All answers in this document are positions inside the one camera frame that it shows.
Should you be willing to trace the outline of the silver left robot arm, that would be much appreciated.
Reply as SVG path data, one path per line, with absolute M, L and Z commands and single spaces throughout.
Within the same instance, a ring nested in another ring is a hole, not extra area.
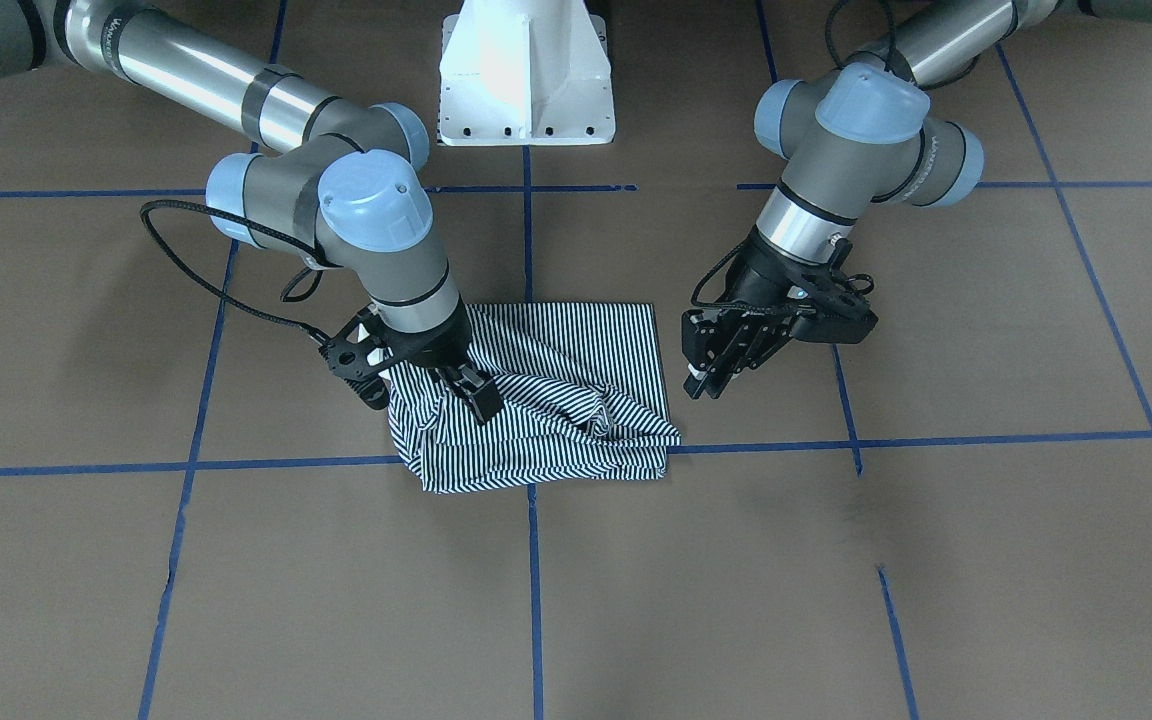
M 850 234 L 878 204 L 943 209 L 980 181 L 986 152 L 963 126 L 932 118 L 933 88 L 973 69 L 984 50 L 1052 14 L 1152 24 L 1152 1 L 934 1 L 814 81 L 761 96 L 755 136 L 786 160 L 748 237 L 723 255 L 723 290 L 694 296 L 681 344 L 690 397 L 719 397 L 736 376 L 791 341 L 856 344 L 876 328 L 869 275 L 846 273 Z

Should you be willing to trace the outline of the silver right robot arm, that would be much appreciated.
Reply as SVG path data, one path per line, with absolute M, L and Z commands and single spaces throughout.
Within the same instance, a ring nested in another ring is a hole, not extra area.
M 361 108 L 145 1 L 0 1 L 0 79 L 63 63 L 146 88 L 256 143 L 212 168 L 204 202 L 179 209 L 247 245 L 296 256 L 306 275 L 357 275 L 367 304 L 338 332 L 262 319 L 305 333 L 366 406 L 385 409 L 382 374 L 410 364 L 477 424 L 502 410 L 497 384 L 470 357 L 465 301 L 420 185 L 429 132 L 411 109 Z

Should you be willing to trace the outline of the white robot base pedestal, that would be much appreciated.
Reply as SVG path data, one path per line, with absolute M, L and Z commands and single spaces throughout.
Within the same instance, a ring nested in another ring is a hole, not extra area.
M 438 141 L 594 146 L 617 132 L 608 1 L 465 1 L 442 22 Z

